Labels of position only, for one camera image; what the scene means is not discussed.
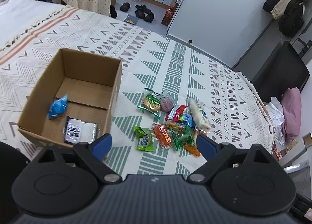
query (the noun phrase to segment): white snack package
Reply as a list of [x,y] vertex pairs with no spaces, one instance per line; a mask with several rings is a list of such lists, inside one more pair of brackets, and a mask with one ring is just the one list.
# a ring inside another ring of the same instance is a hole
[[96,124],[86,123],[77,119],[69,119],[66,127],[65,142],[92,143],[96,139]]
[[202,103],[199,100],[188,99],[189,107],[195,127],[209,131],[211,130],[210,122],[206,116],[205,111],[202,108]]

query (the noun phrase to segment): pile of snacks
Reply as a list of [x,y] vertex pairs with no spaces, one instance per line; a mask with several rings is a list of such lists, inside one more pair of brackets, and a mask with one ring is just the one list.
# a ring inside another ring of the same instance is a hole
[[[150,112],[157,119],[160,119],[160,111],[167,113],[164,123],[152,127],[161,149],[173,146],[179,151],[184,148],[199,157],[196,137],[198,134],[207,135],[211,130],[203,104],[199,100],[187,99],[187,105],[176,105],[168,91],[161,94],[149,88],[145,88],[145,91],[145,97],[138,108]],[[139,126],[134,126],[134,130],[138,138],[137,149],[154,151],[151,131]]]

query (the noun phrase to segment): cardboard box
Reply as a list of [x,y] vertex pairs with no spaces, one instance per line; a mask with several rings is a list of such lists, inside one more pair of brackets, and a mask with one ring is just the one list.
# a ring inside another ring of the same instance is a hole
[[[66,117],[97,124],[97,136],[110,132],[121,83],[121,61],[60,49],[35,85],[18,121],[18,130],[37,146],[64,143]],[[68,94],[66,112],[48,119],[51,103]]]

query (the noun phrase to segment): red snack bag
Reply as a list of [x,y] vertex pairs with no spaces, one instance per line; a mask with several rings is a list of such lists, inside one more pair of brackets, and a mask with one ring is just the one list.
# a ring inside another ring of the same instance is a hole
[[176,105],[170,111],[168,115],[166,115],[165,120],[173,120],[177,122],[179,120],[179,116],[183,113],[187,106],[186,105]]
[[153,127],[154,133],[159,141],[162,149],[169,148],[172,144],[172,139],[168,135],[168,132],[163,124],[156,124]]

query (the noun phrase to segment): silver screw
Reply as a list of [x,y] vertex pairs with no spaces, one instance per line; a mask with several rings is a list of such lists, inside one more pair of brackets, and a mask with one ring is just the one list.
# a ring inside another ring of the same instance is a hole
[[104,177],[104,180],[107,182],[116,182],[119,180],[119,178],[120,176],[117,174],[108,174]]
[[201,182],[205,179],[205,177],[202,174],[191,174],[189,178],[193,182]]

